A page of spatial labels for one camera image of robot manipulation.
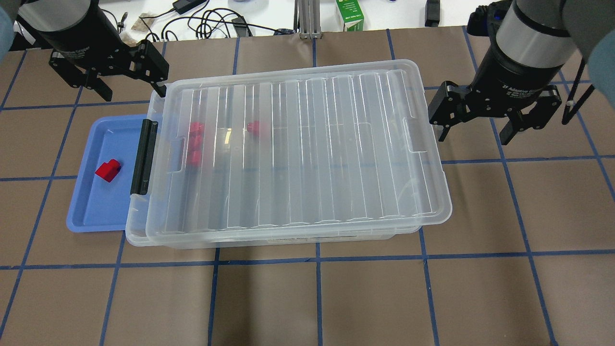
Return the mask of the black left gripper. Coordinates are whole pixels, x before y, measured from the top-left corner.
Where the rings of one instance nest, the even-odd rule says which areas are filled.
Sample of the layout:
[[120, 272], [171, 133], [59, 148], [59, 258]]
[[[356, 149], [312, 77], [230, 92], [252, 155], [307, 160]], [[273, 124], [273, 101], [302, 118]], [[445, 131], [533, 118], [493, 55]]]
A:
[[48, 33], [53, 46], [52, 69], [71, 87], [95, 91], [112, 101], [113, 91], [101, 78], [127, 76], [148, 83], [165, 98], [169, 63], [151, 41], [134, 46], [123, 42], [107, 19], [84, 19], [60, 31]]

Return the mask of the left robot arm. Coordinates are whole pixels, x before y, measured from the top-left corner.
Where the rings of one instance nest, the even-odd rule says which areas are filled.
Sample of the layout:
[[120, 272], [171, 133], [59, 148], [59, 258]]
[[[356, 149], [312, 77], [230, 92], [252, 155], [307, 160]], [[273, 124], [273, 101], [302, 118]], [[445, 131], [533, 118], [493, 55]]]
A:
[[18, 15], [48, 42], [50, 67], [71, 87], [95, 91], [111, 101], [104, 76], [148, 83], [165, 97], [169, 64], [152, 42], [123, 42], [96, 0], [25, 0]]

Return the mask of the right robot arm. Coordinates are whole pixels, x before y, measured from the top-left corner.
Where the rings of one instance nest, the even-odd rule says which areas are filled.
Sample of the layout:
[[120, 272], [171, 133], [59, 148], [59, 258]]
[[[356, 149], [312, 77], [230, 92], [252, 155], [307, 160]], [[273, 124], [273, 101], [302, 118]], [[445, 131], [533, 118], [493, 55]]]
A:
[[614, 13], [612, 0], [502, 0], [477, 7], [467, 33], [489, 38], [490, 46], [469, 86], [444, 81], [429, 104], [438, 140], [475, 118], [507, 118], [502, 145], [519, 132], [544, 128], [562, 105], [551, 81], [574, 52], [582, 56], [578, 77], [588, 69], [591, 85], [565, 107], [562, 124], [594, 90], [613, 104]]

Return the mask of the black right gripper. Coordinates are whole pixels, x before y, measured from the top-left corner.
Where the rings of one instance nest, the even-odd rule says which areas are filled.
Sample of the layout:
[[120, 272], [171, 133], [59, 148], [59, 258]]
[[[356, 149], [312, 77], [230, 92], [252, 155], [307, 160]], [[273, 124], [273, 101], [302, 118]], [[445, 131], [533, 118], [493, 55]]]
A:
[[499, 132], [502, 146], [527, 128], [542, 129], [562, 105], [558, 88], [550, 84], [558, 72], [533, 68], [490, 46], [474, 80], [467, 86], [444, 81], [428, 106], [429, 122], [444, 142], [451, 127], [475, 118], [508, 118]]

